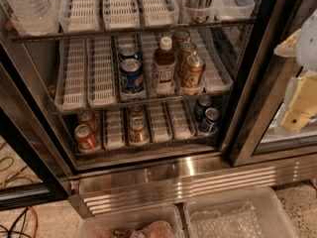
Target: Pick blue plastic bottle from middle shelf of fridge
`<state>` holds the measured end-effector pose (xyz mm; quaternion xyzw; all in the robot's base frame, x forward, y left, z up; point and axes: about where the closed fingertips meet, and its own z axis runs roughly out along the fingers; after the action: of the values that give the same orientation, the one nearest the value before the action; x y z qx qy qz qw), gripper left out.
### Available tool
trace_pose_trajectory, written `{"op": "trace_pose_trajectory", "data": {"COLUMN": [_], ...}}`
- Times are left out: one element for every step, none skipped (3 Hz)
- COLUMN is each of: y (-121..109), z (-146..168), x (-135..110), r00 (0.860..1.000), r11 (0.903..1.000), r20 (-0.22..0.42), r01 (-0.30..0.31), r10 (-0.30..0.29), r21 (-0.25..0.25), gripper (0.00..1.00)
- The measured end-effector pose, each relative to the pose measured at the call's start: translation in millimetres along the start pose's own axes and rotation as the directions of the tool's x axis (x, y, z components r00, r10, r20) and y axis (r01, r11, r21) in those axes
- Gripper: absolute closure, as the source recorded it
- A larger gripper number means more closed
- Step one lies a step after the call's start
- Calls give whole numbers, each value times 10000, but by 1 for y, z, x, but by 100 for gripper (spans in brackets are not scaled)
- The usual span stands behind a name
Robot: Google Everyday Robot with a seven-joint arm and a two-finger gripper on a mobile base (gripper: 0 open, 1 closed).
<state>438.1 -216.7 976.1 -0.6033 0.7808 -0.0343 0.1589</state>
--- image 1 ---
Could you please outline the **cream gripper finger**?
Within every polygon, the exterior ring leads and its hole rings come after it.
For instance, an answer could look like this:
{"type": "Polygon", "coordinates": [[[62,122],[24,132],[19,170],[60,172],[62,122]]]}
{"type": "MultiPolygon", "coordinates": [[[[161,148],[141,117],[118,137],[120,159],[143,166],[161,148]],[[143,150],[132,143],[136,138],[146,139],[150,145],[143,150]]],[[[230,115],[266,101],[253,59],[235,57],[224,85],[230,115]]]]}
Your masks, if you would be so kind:
{"type": "Polygon", "coordinates": [[[296,43],[300,30],[296,30],[285,41],[277,45],[273,53],[282,58],[294,58],[296,56],[296,43]]]}
{"type": "Polygon", "coordinates": [[[308,70],[302,77],[293,77],[283,103],[279,125],[287,131],[299,132],[317,114],[317,72],[308,70]]]}

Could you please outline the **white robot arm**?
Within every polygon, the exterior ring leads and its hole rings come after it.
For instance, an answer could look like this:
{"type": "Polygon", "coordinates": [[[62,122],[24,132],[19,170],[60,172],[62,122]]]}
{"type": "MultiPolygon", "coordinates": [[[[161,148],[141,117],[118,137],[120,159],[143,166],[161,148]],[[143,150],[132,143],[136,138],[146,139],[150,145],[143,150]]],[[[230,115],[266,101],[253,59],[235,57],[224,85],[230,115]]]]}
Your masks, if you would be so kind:
{"type": "Polygon", "coordinates": [[[295,58],[304,68],[303,75],[288,82],[276,121],[280,132],[298,133],[317,115],[317,10],[273,53],[295,58]]]}

